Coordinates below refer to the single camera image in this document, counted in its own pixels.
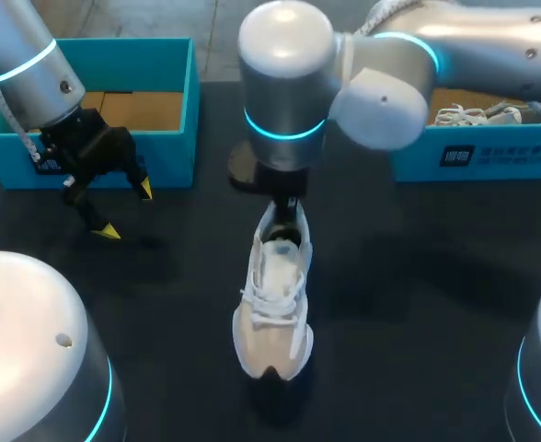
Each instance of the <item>cable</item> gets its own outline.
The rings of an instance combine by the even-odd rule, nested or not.
[[[13,115],[13,112],[9,109],[9,106],[6,103],[6,100],[5,100],[5,97],[3,96],[3,92],[1,91],[1,88],[0,88],[0,111],[5,117],[6,122],[8,122],[9,126],[11,126],[11,129],[13,129],[15,133],[19,135],[21,142],[25,145],[25,147],[29,151],[29,154],[31,155],[31,159],[33,159],[33,162],[37,163],[38,161],[40,161],[40,152],[38,151],[38,148],[28,137],[25,130],[21,127],[21,124],[19,124],[19,122],[15,118],[15,115]]]
[[[444,0],[447,3],[458,4],[455,0]],[[364,25],[362,25],[355,35],[369,36],[375,28],[381,26],[392,16],[409,7],[420,5],[421,0],[380,0],[377,2],[367,15]],[[527,101],[526,105],[533,111],[541,114],[541,103],[538,101]]]

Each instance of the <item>table surface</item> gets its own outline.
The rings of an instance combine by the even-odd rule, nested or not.
[[[194,189],[149,204],[92,193],[121,241],[85,233],[57,192],[0,187],[0,250],[76,287],[121,378],[130,440],[509,440],[503,392],[541,295],[541,181],[396,185],[385,155],[329,128],[304,200],[309,397],[290,425],[269,425],[230,330],[268,202],[226,177],[245,137],[237,84],[203,84],[201,115]]]

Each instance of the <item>blue led ring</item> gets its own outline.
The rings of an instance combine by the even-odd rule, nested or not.
[[[528,400],[528,397],[526,396],[526,392],[524,391],[524,384],[522,382],[522,375],[520,374],[520,359],[522,356],[522,347],[524,347],[524,339],[522,339],[522,343],[520,344],[520,350],[518,351],[518,361],[516,362],[516,373],[518,375],[518,384],[520,385],[520,392],[522,393],[522,397],[524,398],[524,402],[526,403],[526,406],[528,407],[528,411],[534,417],[536,423],[541,428],[541,420],[540,417],[536,414],[535,410],[532,408],[532,405],[530,404],[530,401]]]
[[[420,46],[432,58],[434,66],[436,67],[436,74],[440,72],[440,61],[438,60],[438,56],[436,55],[436,52],[434,52],[434,49],[424,40],[420,40],[413,35],[405,34],[403,32],[381,32],[375,34],[374,37],[376,39],[401,39]]]
[[[252,127],[252,129],[254,129],[256,132],[258,132],[259,134],[267,138],[270,138],[272,140],[277,140],[277,141],[300,140],[301,138],[305,138],[313,134],[314,132],[318,131],[319,128],[322,127],[324,123],[326,122],[326,120],[322,120],[315,127],[311,128],[308,131],[301,132],[299,134],[282,135],[282,134],[273,134],[272,132],[265,131],[264,129],[262,129],[260,126],[258,126],[255,122],[252,121],[252,119],[248,115],[248,112],[246,112],[246,109],[244,109],[244,115],[246,116],[247,123],[250,125],[250,127]]]
[[[109,403],[111,401],[111,393],[113,391],[113,371],[111,369],[111,361],[109,361],[109,358],[107,358],[107,364],[109,364],[109,389],[107,391],[107,399],[105,400],[105,405],[103,406],[103,412],[98,418],[97,423],[95,424],[95,427],[93,428],[93,431],[91,431],[88,437],[85,439],[85,442],[91,442],[93,438],[97,435],[98,430],[100,429],[101,425],[103,424],[103,421],[105,420],[105,416],[107,415],[107,410],[109,409]]]
[[[22,72],[27,71],[29,68],[31,68],[31,66],[39,63],[41,60],[46,58],[50,54],[50,52],[52,52],[54,50],[56,45],[57,45],[56,40],[52,40],[52,42],[48,45],[48,47],[46,49],[44,49],[43,51],[38,53],[31,60],[29,60],[28,62],[23,63],[21,66],[18,66],[15,69],[10,70],[6,74],[2,74],[0,76],[0,82],[8,80],[9,78],[12,78],[13,76],[16,76],[18,74],[21,74]]]

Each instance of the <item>gray floor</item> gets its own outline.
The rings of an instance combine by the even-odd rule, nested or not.
[[[265,0],[33,0],[57,38],[192,37],[204,80],[237,79],[236,38]],[[308,0],[337,30],[359,28],[376,0]],[[541,6],[541,0],[463,0],[470,6]]]

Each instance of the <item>blue cardboard box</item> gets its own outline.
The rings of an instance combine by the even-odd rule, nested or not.
[[[392,153],[396,181],[541,179],[541,124],[427,127]]]
[[[177,131],[131,131],[153,188],[187,188],[199,120],[199,71],[191,39],[58,40],[88,92],[182,92]],[[43,150],[39,134],[30,138]],[[38,175],[17,135],[0,116],[0,181],[5,189],[60,189],[66,176]],[[99,177],[92,188],[129,188],[122,173]]]

